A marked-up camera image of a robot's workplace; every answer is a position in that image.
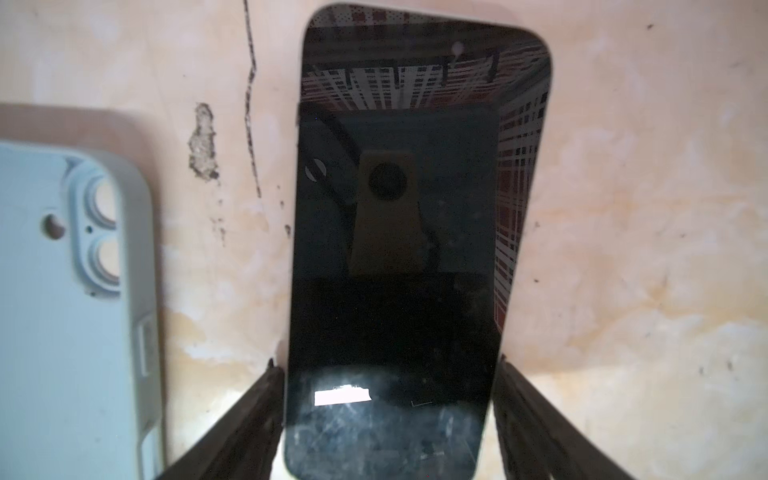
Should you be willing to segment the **light blue case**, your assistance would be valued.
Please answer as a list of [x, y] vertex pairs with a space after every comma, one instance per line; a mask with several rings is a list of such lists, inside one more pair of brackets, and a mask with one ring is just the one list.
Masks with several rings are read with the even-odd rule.
[[1, 475], [165, 467], [152, 198], [115, 155], [1, 144]]

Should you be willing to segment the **black phone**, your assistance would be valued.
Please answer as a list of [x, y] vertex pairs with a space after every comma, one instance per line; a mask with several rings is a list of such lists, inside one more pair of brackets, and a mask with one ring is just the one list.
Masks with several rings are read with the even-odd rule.
[[286, 469], [470, 479], [550, 52], [520, 28], [337, 1], [301, 66]]

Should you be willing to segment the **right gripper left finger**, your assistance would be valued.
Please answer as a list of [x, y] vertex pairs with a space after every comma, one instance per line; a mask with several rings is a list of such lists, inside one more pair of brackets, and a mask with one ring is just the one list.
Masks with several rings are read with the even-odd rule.
[[270, 361], [254, 385], [159, 477], [268, 479], [283, 431], [284, 393], [285, 371]]

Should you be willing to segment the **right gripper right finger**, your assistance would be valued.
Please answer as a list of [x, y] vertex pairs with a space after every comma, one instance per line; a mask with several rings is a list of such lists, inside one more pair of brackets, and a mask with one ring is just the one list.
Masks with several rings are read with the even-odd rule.
[[493, 410], [508, 479], [631, 480], [507, 359], [495, 370]]

